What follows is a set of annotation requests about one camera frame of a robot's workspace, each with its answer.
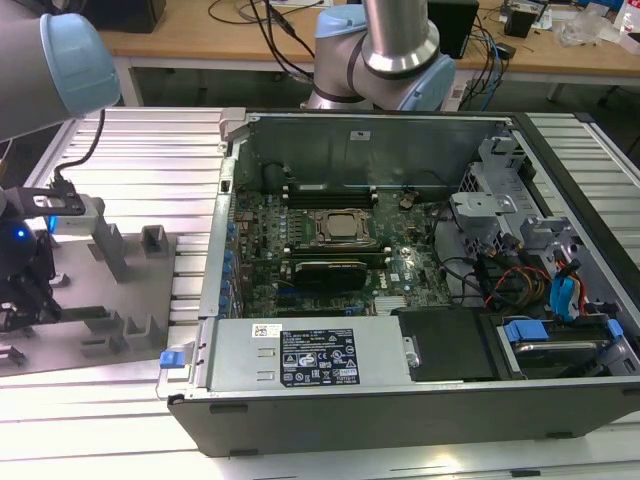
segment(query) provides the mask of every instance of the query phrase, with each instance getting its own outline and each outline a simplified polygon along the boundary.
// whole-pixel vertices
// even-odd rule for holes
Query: metal bracket
[[[527,158],[518,141],[511,136],[484,140],[478,148],[478,153],[487,168],[518,170]]]
[[[528,249],[545,250],[553,243],[564,242],[573,233],[573,228],[564,217],[529,217],[520,227],[520,233]]]
[[[587,376],[594,376],[602,371],[602,368],[609,369],[612,375],[638,375],[640,373],[640,362],[633,353],[633,349],[627,339],[622,337],[614,345],[609,347],[598,358],[598,366],[592,369]]]
[[[244,133],[248,124],[246,108],[225,108],[220,114],[220,138],[225,142],[235,140]]]
[[[3,196],[4,215],[9,218],[25,220],[51,215],[83,215],[85,212],[81,196],[73,184],[66,181],[56,182],[51,188],[10,188]]]

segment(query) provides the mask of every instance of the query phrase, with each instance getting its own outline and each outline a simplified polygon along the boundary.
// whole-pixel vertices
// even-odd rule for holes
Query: blue tab
[[[624,337],[624,332],[622,331],[622,327],[620,326],[617,320],[613,318],[609,319],[607,321],[607,326],[609,327],[609,331],[611,332],[611,335],[613,335],[613,338],[615,338],[616,340]]]
[[[541,320],[513,320],[504,327],[509,342],[548,340],[549,334]]]
[[[160,368],[184,368],[184,352],[165,350],[160,354]]]

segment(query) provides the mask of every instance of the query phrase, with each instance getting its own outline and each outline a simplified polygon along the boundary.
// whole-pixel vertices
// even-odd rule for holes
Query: workbench
[[[207,14],[211,0],[167,0],[163,19],[151,34],[101,32],[115,59],[127,106],[142,105],[134,67],[193,68],[202,70],[279,71],[257,25],[227,25]],[[336,0],[335,4],[345,3]],[[499,0],[480,0],[479,16],[497,7]],[[322,10],[310,8],[289,16],[298,35],[312,48],[316,18]],[[217,16],[238,20],[231,0],[223,0],[214,10]],[[640,85],[640,56],[631,55],[619,45],[603,41],[598,46],[561,47],[552,32],[530,32],[525,39],[501,36],[502,24],[483,20],[496,41],[517,48],[505,80],[554,84]],[[313,59],[279,28],[275,40],[284,55],[307,71]],[[454,85],[444,109],[457,110],[461,90],[485,64],[481,42],[471,40],[464,58],[457,60]]]
[[[179,234],[169,345],[193,341],[222,151],[220,109],[107,111],[102,140],[85,165],[68,170],[78,191],[106,202],[122,233],[163,224]],[[614,235],[640,264],[638,170],[593,123],[572,114],[530,117]],[[65,123],[28,180],[85,151],[97,115]],[[555,214],[562,207],[535,178]],[[586,437],[401,449],[209,459],[156,396],[158,362],[0,378],[0,464],[5,478],[638,478],[640,413]],[[180,371],[178,387],[188,375]]]

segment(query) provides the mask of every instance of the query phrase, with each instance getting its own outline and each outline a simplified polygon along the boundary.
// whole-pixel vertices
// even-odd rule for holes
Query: black cable
[[[474,25],[474,27],[480,30],[480,33],[484,35],[485,38],[491,38],[493,40],[493,37],[491,36],[489,31],[486,28],[484,28],[484,26],[482,25],[482,20],[480,20],[480,17],[478,16],[477,13],[476,13],[476,20],[478,22],[478,25]],[[469,88],[469,92],[467,93],[467,95],[465,95],[465,97],[462,99],[462,102],[460,102],[460,107],[464,106],[465,103],[473,100],[474,97],[480,95],[486,89],[487,84],[491,78],[491,72],[493,72],[493,66],[494,66],[493,49],[491,48],[491,45],[489,44],[488,41],[483,42],[483,45],[486,50],[486,59],[484,62],[484,67],[482,69],[482,72],[478,76],[478,78],[476,78],[476,80],[474,81],[473,85]],[[483,78],[487,73],[487,69],[489,74],[487,78],[484,79],[483,81]],[[482,88],[476,93],[476,88],[478,88],[478,86],[480,85],[480,82],[482,82]]]
[[[440,182],[440,185],[442,185],[443,187],[446,188],[451,188],[451,185],[449,185],[447,182],[444,181],[444,179],[440,176],[440,174],[438,174],[438,172],[430,169],[430,168],[423,168],[420,170],[421,172],[424,173],[428,173],[429,175],[433,175],[435,177],[436,180],[438,180]]]
[[[453,260],[460,260],[461,262],[468,263],[469,265],[473,265],[475,263],[475,260],[470,257],[449,257],[442,260],[442,263],[451,262]]]
[[[631,152],[633,152],[633,149],[636,148],[636,145],[638,145],[638,142],[640,142],[640,135],[638,135],[638,138],[636,138],[633,141],[633,143],[631,143],[631,146],[627,150],[627,156],[631,155]]]
[[[249,2],[251,3],[251,8],[253,9],[254,15],[256,16],[256,18],[258,20],[261,20],[260,16],[258,15],[258,9],[256,8],[256,0],[249,0]],[[265,38],[265,41],[267,42],[267,45],[269,46],[269,49],[271,50],[272,55],[274,56],[276,61],[278,61],[278,64],[280,64],[280,66],[282,67],[282,69],[285,72],[290,74],[290,72],[282,65],[282,62],[286,63],[291,68],[293,68],[294,70],[298,71],[299,73],[304,75],[309,80],[313,80],[313,76],[309,72],[304,71],[302,68],[298,67],[296,64],[290,62],[287,59],[287,57],[285,57],[282,54],[282,52],[278,49],[278,46],[276,45],[276,43],[275,43],[275,41],[273,39],[273,28],[272,28],[272,25],[271,25],[271,12],[273,11],[273,7],[271,7],[270,0],[264,0],[264,4],[265,4],[265,7],[266,7],[265,13],[266,13],[268,35],[265,33],[264,26],[262,25],[262,21],[260,21],[258,23],[258,26],[260,27],[260,30],[262,31],[262,34],[263,34],[263,36]]]
[[[211,5],[209,5],[209,8],[207,9],[207,13],[209,14],[209,17],[211,17],[213,20],[216,20],[218,22],[221,23],[226,23],[228,25],[255,25],[257,23],[264,23],[265,20],[247,20],[247,21],[237,21],[237,20],[228,20],[226,18],[220,18],[217,15],[213,14],[213,9],[220,3],[222,2],[222,0],[215,0]],[[316,3],[312,3],[310,5],[305,5],[303,7],[298,7],[298,8],[294,8],[292,10],[288,10],[286,12],[282,12],[281,15],[291,15],[292,13],[296,13],[299,12],[300,10],[306,10],[307,8],[312,8],[312,7],[317,7],[318,5],[322,5],[324,3],[324,0],[320,0]],[[247,8],[251,6],[250,4],[244,5],[241,10]]]
[[[471,276],[475,277],[475,275],[476,275],[475,272],[469,272],[463,278],[467,278]],[[462,283],[462,295],[457,297],[457,298],[460,298],[460,302],[458,302],[458,305],[462,305],[467,298],[484,298],[483,295],[467,295],[467,285],[464,282],[461,282],[461,283]]]
[[[284,18],[284,15],[282,15],[279,11],[277,11],[275,8],[271,6],[271,4],[269,3],[271,0],[263,0],[263,1],[265,2],[265,4],[268,5],[270,15],[273,15],[275,22],[280,26],[280,28],[282,28],[282,31],[284,31],[284,33],[289,35],[300,45],[302,45],[304,49],[309,53],[309,55],[311,55],[312,58],[316,58],[316,54],[313,52],[313,50],[311,50],[309,45],[307,45],[305,41],[302,40],[296,34],[296,29],[293,28],[293,25],[291,25],[291,23],[289,23],[289,21],[287,21],[287,19]]]
[[[433,226],[431,227],[431,254],[433,255],[433,259],[436,262],[436,265],[442,268],[445,272],[447,272],[453,278],[457,278],[462,283],[469,285],[471,288],[473,288],[477,292],[484,293],[479,285],[476,285],[475,283],[470,282],[469,280],[464,278],[462,275],[458,275],[456,272],[454,272],[449,267],[447,267],[444,264],[444,262],[440,259],[440,255],[438,255],[438,252],[436,250],[436,230],[438,228],[438,223],[440,222],[440,217],[442,216],[442,213],[444,212],[445,208],[447,208],[448,203],[449,202],[443,202],[442,206],[438,210],[435,221],[433,222]]]
[[[458,227],[458,230],[460,230],[460,232],[464,232],[464,229],[462,228],[462,226],[460,225],[460,222],[458,222],[458,219],[456,218],[456,214],[453,211],[453,207],[451,206],[451,203],[449,203],[449,209],[451,210],[451,217],[453,218],[453,221],[456,223],[456,227]]]
[[[618,87],[617,90],[624,93],[628,93],[629,95],[635,95],[636,97],[640,96],[640,92],[632,92],[631,90],[627,90],[626,88],[623,88],[623,87]]]
[[[73,162],[61,163],[60,165],[58,165],[53,170],[53,178],[54,178],[54,180],[62,180],[63,179],[62,170],[64,170],[65,168],[78,167],[78,166],[86,163],[91,158],[91,156],[93,155],[93,152],[95,152],[96,148],[98,148],[98,143],[100,142],[100,137],[102,137],[102,130],[104,130],[105,117],[106,117],[106,111],[105,110],[100,110],[100,120],[98,121],[98,129],[96,130],[96,135],[93,138],[93,142],[91,143],[91,146],[89,147],[89,150],[84,155],[84,157],[82,157],[80,160],[75,160]]]
[[[473,282],[470,282],[469,280],[467,280],[462,275],[459,275],[458,273],[454,272],[449,267],[447,267],[444,264],[444,262],[442,262],[442,260],[440,260],[440,256],[438,255],[438,251],[436,250],[436,230],[438,228],[438,223],[440,222],[440,217],[442,216],[442,213],[444,212],[444,210],[447,208],[447,205],[449,205],[449,202],[443,202],[442,203],[442,206],[440,207],[440,209],[438,210],[438,213],[436,215],[436,218],[435,218],[435,221],[433,223],[433,226],[431,227],[431,239],[430,239],[431,242],[430,243],[431,243],[431,255],[433,256],[433,260],[435,261],[436,265],[438,265],[442,270],[447,272],[453,278],[457,278],[463,284],[466,284],[466,285],[470,286],[476,292],[479,292],[480,294],[484,295],[484,291],[482,290],[480,285],[477,285],[477,284],[475,284]],[[511,300],[507,300],[502,295],[498,294],[498,292],[496,292],[495,289],[491,292],[491,295],[493,296],[494,299],[500,300],[501,302],[503,302],[503,303],[505,303],[505,304],[507,304],[509,306],[512,306],[512,307],[517,307],[518,306],[517,304],[515,304]]]

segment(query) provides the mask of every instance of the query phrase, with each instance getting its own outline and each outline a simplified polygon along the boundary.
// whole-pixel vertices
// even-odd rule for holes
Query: cable
[[[634,95],[636,97],[640,96],[640,92],[632,92],[631,90],[627,90],[626,88],[623,88],[623,87],[620,87],[620,86],[617,88],[617,90],[619,90],[621,92],[624,92],[624,93],[627,93],[629,95]]]
[[[631,155],[631,152],[633,152],[633,149],[636,148],[636,145],[638,145],[638,143],[640,142],[640,135],[638,135],[638,138],[636,138],[632,143],[631,146],[629,147],[629,149],[627,150],[627,156]]]
[[[449,210],[451,210],[451,218],[453,218],[453,221],[455,222],[456,227],[458,227],[458,230],[460,232],[464,232],[464,229],[460,225],[460,222],[458,222],[458,218],[456,217],[456,213],[453,211],[453,206],[451,205],[451,203],[449,203]]]
[[[567,264],[562,260],[559,260],[558,262],[556,262],[556,266],[560,269],[563,269],[567,266]],[[580,312],[580,315],[585,316],[587,315],[587,310],[585,309],[585,304],[587,303],[587,285],[575,272],[569,275],[569,277],[572,278],[580,288],[580,291],[578,292],[578,311]]]
[[[493,41],[493,38],[488,38],[487,41],[491,43],[491,47],[493,48],[494,58],[499,59],[500,57],[498,55],[498,47],[496,47],[496,42]],[[480,107],[481,112],[484,112],[489,106],[489,102],[491,102],[491,99],[493,98],[493,95],[496,92],[497,83],[501,77],[502,75],[499,74],[498,77],[491,83],[491,87],[489,88],[489,93],[487,94],[487,97],[484,99],[484,103],[482,104],[482,107]]]
[[[256,8],[256,0],[249,0],[249,2],[251,3],[251,8],[253,9],[253,13],[255,14],[256,18],[261,20],[260,16],[258,15],[258,9]],[[282,52],[278,49],[278,46],[275,44],[275,41],[273,39],[273,28],[272,28],[272,24],[271,24],[271,12],[273,11],[273,7],[271,6],[271,3],[270,3],[269,0],[264,0],[264,4],[265,4],[265,7],[266,7],[265,13],[266,13],[268,34],[264,30],[264,26],[262,25],[262,21],[258,22],[258,26],[260,27],[260,31],[262,32],[262,36],[264,37],[265,41],[267,42],[267,46],[271,50],[271,54],[276,59],[276,61],[280,65],[280,67],[285,72],[287,72],[288,74],[291,75],[291,73],[283,65],[283,62],[286,63],[287,65],[289,65],[294,70],[296,70],[299,73],[301,73],[302,75],[304,75],[307,79],[313,80],[313,76],[310,73],[305,72],[302,68],[300,68],[296,64],[290,62],[282,54]]]
[[[469,272],[464,276],[464,278],[466,279],[467,277],[471,277],[471,276],[475,276],[475,275],[476,275],[475,272]],[[469,295],[469,296],[467,296],[467,285],[464,282],[461,282],[461,283],[462,283],[462,295],[460,295],[460,297],[459,297],[460,298],[460,302],[458,302],[458,305],[462,305],[467,298],[484,298],[484,296],[482,296],[482,295]]]
[[[273,8],[270,4],[271,0],[263,0],[265,2],[266,5],[268,5],[268,9],[269,9],[269,14],[273,15],[275,22],[278,24],[278,26],[280,26],[280,28],[282,28],[282,31],[284,31],[284,33],[286,33],[287,35],[289,35],[291,38],[293,38],[296,42],[298,42],[300,45],[302,45],[302,47],[307,51],[307,53],[309,53],[309,55],[311,55],[312,58],[316,58],[316,54],[313,52],[313,50],[311,50],[311,48],[309,47],[309,45],[307,45],[304,40],[302,40],[297,34],[296,34],[296,29],[293,28],[293,25],[291,25],[286,18],[284,18],[284,15],[282,15],[279,11],[277,11],[275,8]]]
[[[505,280],[513,272],[516,272],[516,273],[520,274],[520,276],[522,276],[522,278],[525,280],[528,288],[525,291],[525,293],[520,297],[520,299],[518,299],[515,302],[515,304],[512,303],[511,306],[516,306],[516,307],[524,307],[524,306],[526,306],[526,304],[528,303],[527,302],[528,297],[529,297],[529,295],[531,293],[531,290],[533,289],[533,283],[531,282],[531,278],[529,278],[529,276],[522,271],[521,267],[511,267],[509,270],[507,270],[506,272],[504,272],[502,274],[502,277],[500,277],[500,279],[498,280],[498,283],[496,283],[496,286],[493,289],[493,293],[491,295],[489,295],[487,297],[487,299],[485,300],[485,302],[484,302],[484,307],[485,308],[487,308],[489,306],[489,303],[491,302],[491,300],[496,298],[496,292],[497,292],[498,288],[500,288],[500,286],[505,282]]]
[[[78,167],[84,163],[86,163],[91,156],[93,155],[93,152],[96,151],[96,148],[98,147],[98,143],[100,142],[100,137],[102,137],[102,130],[104,130],[104,120],[106,118],[106,111],[100,110],[100,120],[98,121],[98,129],[96,130],[96,136],[93,138],[93,142],[91,143],[91,146],[89,147],[89,150],[87,151],[87,153],[84,155],[84,157],[82,157],[80,160],[75,160],[73,162],[66,162],[66,163],[61,163],[60,165],[58,165],[54,170],[54,180],[62,180],[62,170],[64,170],[65,168],[71,168],[71,167]]]
[[[213,9],[220,2],[222,2],[222,0],[215,0],[211,5],[209,5],[209,8],[207,9],[207,13],[209,14],[209,17],[211,17],[213,20],[216,20],[216,21],[221,22],[221,23],[226,23],[228,25],[255,25],[257,23],[264,23],[266,21],[266,20],[263,20],[263,19],[257,20],[256,19],[257,17],[249,17],[249,18],[252,18],[252,19],[248,19],[248,20],[246,20],[244,22],[243,21],[238,21],[238,20],[228,20],[226,18],[218,17],[217,15],[213,14]],[[299,12],[300,10],[306,10],[307,8],[317,7],[318,5],[322,5],[323,3],[324,3],[324,0],[320,0],[320,1],[318,1],[316,3],[312,3],[310,5],[305,5],[303,7],[298,7],[298,8],[294,8],[292,10],[288,10],[286,12],[282,12],[282,15],[291,15],[293,13]],[[243,13],[242,15],[240,15],[242,18],[247,18],[248,15],[246,13],[244,13],[244,9],[246,9],[247,7],[250,7],[250,6],[251,6],[251,3],[246,3],[242,7],[236,8],[236,11]]]
[[[476,21],[478,24],[474,26],[480,31],[482,35],[472,34],[471,37],[481,40],[484,43],[484,46],[487,51],[487,57],[486,57],[482,72],[476,78],[473,85],[469,88],[469,92],[463,98],[462,102],[460,103],[460,106],[462,107],[468,102],[471,102],[473,98],[484,93],[487,87],[489,87],[490,90],[482,106],[482,110],[484,110],[487,108],[487,106],[493,99],[493,96],[495,95],[495,92],[498,89],[498,87],[502,85],[502,78],[505,72],[507,71],[507,69],[509,68],[509,60],[507,60],[505,63],[502,59],[500,59],[493,36],[486,28],[484,28],[484,26],[482,25],[482,20],[480,20],[480,17],[477,14],[476,14]],[[494,79],[492,80],[491,77],[492,77],[492,72],[494,72],[496,59],[500,61],[500,73],[497,74],[497,77],[494,77]],[[487,68],[488,68],[488,71],[491,73],[489,73],[489,75],[486,78],[484,78],[484,75],[487,72]],[[476,89],[480,86],[480,83],[482,83],[482,86],[479,90],[476,91]]]
[[[460,107],[464,106],[465,103],[467,103],[468,101],[471,101],[471,99],[473,99],[473,97],[476,96],[475,90],[480,85],[480,82],[482,81],[482,78],[484,77],[485,73],[487,72],[487,68],[489,67],[489,62],[493,58],[490,55],[490,50],[488,48],[487,42],[484,43],[484,47],[487,50],[486,59],[485,59],[485,62],[484,62],[484,67],[482,68],[482,71],[480,72],[480,75],[478,76],[478,78],[476,78],[476,80],[474,81],[473,85],[469,88],[469,92],[465,95],[465,97],[460,102]]]

